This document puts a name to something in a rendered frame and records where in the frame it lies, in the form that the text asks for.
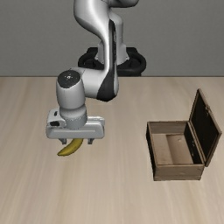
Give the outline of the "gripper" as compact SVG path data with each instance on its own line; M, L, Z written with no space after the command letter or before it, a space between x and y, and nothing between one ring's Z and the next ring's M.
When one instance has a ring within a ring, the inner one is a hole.
M60 109L49 111L45 133L48 138L59 139L62 144L67 144L67 139L87 139L87 144L93 144L95 139L104 137L105 119L100 116L89 116L87 122L78 129L69 129L66 120L60 116Z

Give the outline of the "yellow banana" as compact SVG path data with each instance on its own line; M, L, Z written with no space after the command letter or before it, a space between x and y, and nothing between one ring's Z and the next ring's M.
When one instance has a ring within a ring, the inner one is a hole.
M69 156L75 153L81 147L82 143L82 138L73 139L71 143L64 147L62 150L60 150L57 155L61 157Z

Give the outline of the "brown wooden box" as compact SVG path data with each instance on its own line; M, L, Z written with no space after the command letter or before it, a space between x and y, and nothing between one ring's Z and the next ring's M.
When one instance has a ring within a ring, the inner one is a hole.
M155 181L201 179L205 165L188 121L147 122L146 140Z

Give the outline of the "wooden box lid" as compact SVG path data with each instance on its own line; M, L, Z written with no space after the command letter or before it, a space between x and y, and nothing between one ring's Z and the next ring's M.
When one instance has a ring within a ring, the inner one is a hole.
M196 137L202 161L205 167L208 167L222 132L200 88L195 95L189 122Z

